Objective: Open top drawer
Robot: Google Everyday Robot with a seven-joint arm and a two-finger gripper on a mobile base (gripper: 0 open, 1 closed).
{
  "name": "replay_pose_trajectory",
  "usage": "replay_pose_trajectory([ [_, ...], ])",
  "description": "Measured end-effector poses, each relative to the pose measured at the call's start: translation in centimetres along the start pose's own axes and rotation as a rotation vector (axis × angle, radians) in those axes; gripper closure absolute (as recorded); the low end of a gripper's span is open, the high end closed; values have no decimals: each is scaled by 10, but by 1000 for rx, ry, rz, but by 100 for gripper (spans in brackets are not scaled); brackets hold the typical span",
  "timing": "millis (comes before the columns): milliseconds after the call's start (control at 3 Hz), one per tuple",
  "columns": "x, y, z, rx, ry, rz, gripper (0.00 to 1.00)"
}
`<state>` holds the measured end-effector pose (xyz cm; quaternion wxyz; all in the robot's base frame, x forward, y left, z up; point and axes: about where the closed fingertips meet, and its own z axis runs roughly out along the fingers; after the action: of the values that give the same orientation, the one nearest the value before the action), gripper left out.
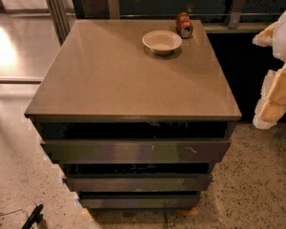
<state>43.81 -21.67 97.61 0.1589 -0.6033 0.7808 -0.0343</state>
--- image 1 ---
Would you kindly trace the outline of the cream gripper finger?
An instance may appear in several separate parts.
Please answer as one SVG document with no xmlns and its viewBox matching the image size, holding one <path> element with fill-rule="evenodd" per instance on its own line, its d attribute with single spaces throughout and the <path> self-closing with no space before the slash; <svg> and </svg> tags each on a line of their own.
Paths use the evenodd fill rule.
<svg viewBox="0 0 286 229">
<path fill-rule="evenodd" d="M 260 94 L 253 124 L 258 129 L 268 130 L 286 113 L 286 63 L 278 71 L 267 72 Z"/>
<path fill-rule="evenodd" d="M 260 47 L 271 47 L 273 45 L 273 36 L 276 23 L 271 24 L 265 30 L 257 34 L 252 43 Z"/>
</svg>

